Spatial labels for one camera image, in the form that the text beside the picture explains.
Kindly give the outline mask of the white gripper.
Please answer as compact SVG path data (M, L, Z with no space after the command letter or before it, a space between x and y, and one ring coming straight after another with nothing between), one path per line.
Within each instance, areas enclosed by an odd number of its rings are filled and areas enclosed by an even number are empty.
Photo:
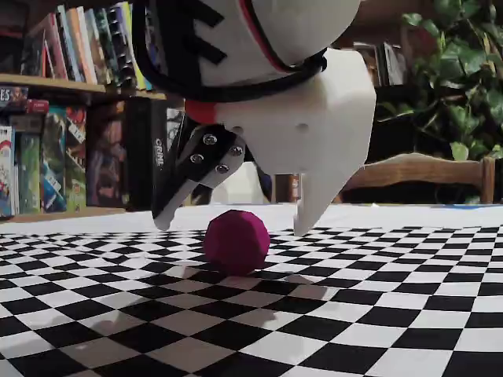
M266 173L301 173L294 234L315 226L365 162L376 105L359 52L329 49L325 58L324 71L291 90L217 105L224 126L185 117L169 145L154 139L151 211L158 229L170 228L198 185L214 189L235 173L247 146ZM242 137L229 131L235 127Z

